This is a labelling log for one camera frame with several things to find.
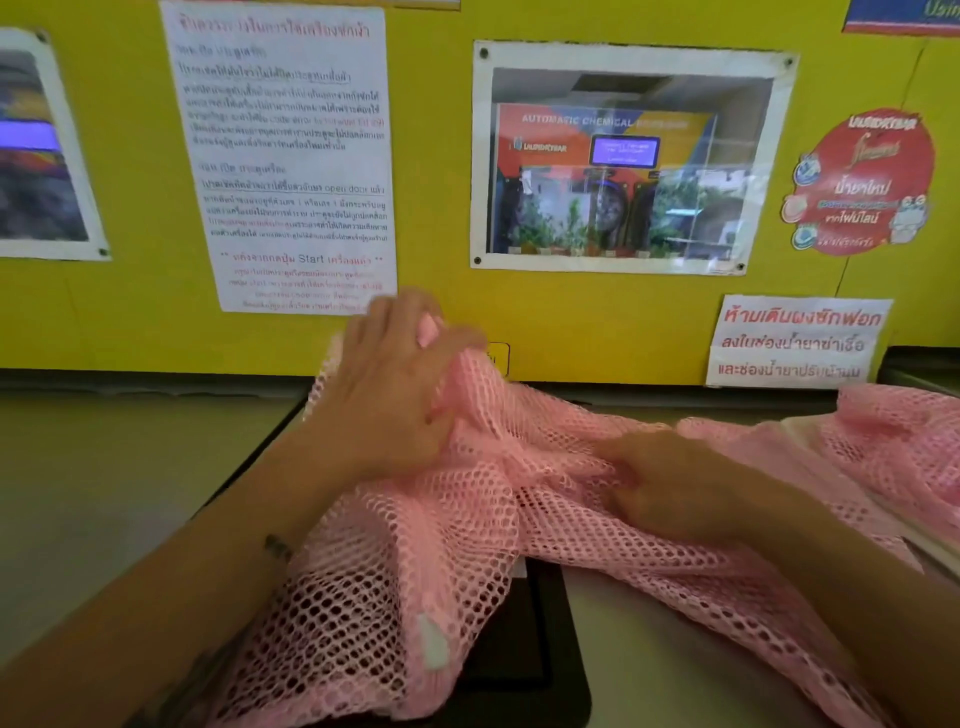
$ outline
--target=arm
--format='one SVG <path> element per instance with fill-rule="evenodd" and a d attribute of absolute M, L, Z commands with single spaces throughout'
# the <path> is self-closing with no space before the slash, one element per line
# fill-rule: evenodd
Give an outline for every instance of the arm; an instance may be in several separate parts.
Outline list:
<path fill-rule="evenodd" d="M 847 527 L 826 506 L 672 431 L 601 443 L 639 486 L 611 506 L 676 541 L 740 543 L 806 597 L 877 694 L 911 728 L 960 723 L 960 596 Z"/>
<path fill-rule="evenodd" d="M 483 337 L 416 344 L 417 291 L 351 319 L 344 360 L 300 427 L 222 496 L 0 673 L 0 725 L 154 728 L 205 723 L 244 630 L 324 511 L 356 482 L 438 455 L 452 413 L 430 401 L 452 357 Z"/>

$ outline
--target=forearm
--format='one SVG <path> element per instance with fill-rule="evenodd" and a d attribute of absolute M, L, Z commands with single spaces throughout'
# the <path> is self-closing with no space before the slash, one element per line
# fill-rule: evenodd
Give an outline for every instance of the forearm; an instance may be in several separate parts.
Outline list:
<path fill-rule="evenodd" d="M 745 521 L 743 541 L 796 586 L 868 684 L 911 728 L 960 724 L 960 598 L 909 568 L 818 501 L 782 484 Z"/>
<path fill-rule="evenodd" d="M 228 662 L 282 581 L 289 553 L 343 485 L 343 473 L 304 473 L 291 445 L 268 449 L 193 521 L 0 673 L 0 724 L 121 726 L 187 675 L 197 683 L 191 691 L 206 684 L 211 692 L 211 672 Z"/>

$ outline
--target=digital display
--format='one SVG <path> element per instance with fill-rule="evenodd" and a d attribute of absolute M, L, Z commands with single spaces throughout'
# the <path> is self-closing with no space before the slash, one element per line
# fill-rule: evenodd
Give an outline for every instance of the digital display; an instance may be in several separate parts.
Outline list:
<path fill-rule="evenodd" d="M 0 120 L 0 149 L 59 152 L 57 130 L 46 121 Z"/>
<path fill-rule="evenodd" d="M 590 143 L 590 164 L 653 169 L 660 155 L 656 136 L 597 135 Z"/>

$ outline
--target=person's left arm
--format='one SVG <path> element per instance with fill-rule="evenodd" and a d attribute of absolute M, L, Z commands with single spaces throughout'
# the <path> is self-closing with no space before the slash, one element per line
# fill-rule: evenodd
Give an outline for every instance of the person's left arm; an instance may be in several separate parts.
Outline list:
<path fill-rule="evenodd" d="M 357 482 L 415 472 L 453 413 L 430 412 L 452 357 L 482 346 L 448 329 L 421 350 L 432 300 L 377 299 L 348 324 L 340 371 L 307 420 L 166 543 L 0 672 L 0 725 L 203 725 L 247 626 L 332 502 Z"/>

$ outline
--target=yellow wall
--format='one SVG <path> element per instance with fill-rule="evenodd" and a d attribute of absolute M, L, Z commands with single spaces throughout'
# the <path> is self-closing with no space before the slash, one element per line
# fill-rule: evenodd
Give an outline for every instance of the yellow wall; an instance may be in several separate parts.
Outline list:
<path fill-rule="evenodd" d="M 844 36 L 844 0 L 637 3 L 464 0 L 460 12 L 387 10 L 401 283 L 436 291 L 452 319 L 509 345 L 516 379 L 695 384 L 723 294 L 837 292 L 846 261 L 797 254 L 779 219 L 800 155 L 848 115 L 924 115 L 938 149 L 932 218 L 917 240 L 857 256 L 843 295 L 895 296 L 895 343 L 960 344 L 929 323 L 943 305 L 960 211 L 960 111 L 950 40 Z M 194 197 L 159 12 L 151 0 L 7 0 L 0 25 L 53 41 L 111 246 L 110 263 L 0 259 L 0 366 L 312 374 L 343 321 L 222 313 Z M 784 50 L 801 55 L 777 167 L 743 278 L 521 273 L 468 265 L 471 51 L 476 38 Z M 914 84 L 907 88 L 926 47 Z M 432 74 L 432 83 L 422 74 Z M 897 282 L 902 261 L 916 269 Z M 949 294 L 960 296 L 960 286 Z M 957 309 L 953 300 L 953 310 Z M 925 318 L 912 338 L 900 327 Z"/>

